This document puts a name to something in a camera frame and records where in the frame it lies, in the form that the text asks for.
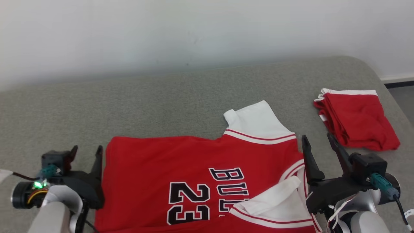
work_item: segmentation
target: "red jersey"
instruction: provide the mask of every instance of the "red jersey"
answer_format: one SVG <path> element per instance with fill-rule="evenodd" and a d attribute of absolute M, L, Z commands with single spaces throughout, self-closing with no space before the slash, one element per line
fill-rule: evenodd
<path fill-rule="evenodd" d="M 265 101 L 224 117 L 229 127 L 216 140 L 113 138 L 106 148 L 105 205 L 96 212 L 97 229 L 202 232 L 243 222 L 277 232 L 314 232 L 314 225 L 321 231 L 305 206 L 303 155 L 295 134 Z M 291 192 L 268 192 L 292 176 L 297 181 Z"/>

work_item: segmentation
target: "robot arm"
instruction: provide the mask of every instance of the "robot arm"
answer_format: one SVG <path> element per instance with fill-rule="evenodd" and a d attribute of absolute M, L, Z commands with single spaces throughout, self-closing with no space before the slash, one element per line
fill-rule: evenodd
<path fill-rule="evenodd" d="M 348 155 L 336 138 L 328 133 L 332 150 L 336 152 L 343 175 L 325 179 L 311 152 L 306 135 L 302 136 L 305 172 L 309 184 L 306 206 L 309 213 L 323 213 L 331 232 L 389 233 L 377 214 L 375 205 L 399 202 L 400 185 L 391 174 L 385 173 L 387 162 L 375 153 Z M 404 223 L 410 229 L 404 212 Z"/>
<path fill-rule="evenodd" d="M 52 150 L 45 153 L 37 178 L 0 170 L 0 182 L 9 175 L 36 180 L 18 183 L 11 198 L 13 207 L 17 209 L 40 208 L 29 233 L 81 233 L 84 224 L 88 223 L 86 216 L 89 209 L 104 206 L 101 187 L 102 146 L 96 151 L 90 173 L 71 170 L 70 163 L 75 159 L 76 152 L 77 146 L 71 151 Z"/>

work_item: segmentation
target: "floor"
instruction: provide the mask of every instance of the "floor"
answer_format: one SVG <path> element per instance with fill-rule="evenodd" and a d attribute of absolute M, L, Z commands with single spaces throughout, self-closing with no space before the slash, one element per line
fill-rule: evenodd
<path fill-rule="evenodd" d="M 388 90 L 411 124 L 414 125 L 414 86 L 395 87 Z"/>

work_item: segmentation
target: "baseboard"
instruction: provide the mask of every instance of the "baseboard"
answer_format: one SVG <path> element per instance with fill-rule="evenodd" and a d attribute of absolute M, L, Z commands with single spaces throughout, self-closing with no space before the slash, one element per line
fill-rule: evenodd
<path fill-rule="evenodd" d="M 396 75 L 396 76 L 385 76 L 380 79 L 381 79 L 381 82 L 384 84 L 409 82 L 409 81 L 414 81 L 414 73 L 402 74 L 402 75 Z"/>

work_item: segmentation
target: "folded red shorts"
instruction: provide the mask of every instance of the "folded red shorts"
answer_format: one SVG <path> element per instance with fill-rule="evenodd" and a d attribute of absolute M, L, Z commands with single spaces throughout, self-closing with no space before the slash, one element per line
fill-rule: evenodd
<path fill-rule="evenodd" d="M 327 88 L 314 100 L 328 131 L 347 147 L 396 150 L 400 141 L 375 90 L 335 91 Z"/>

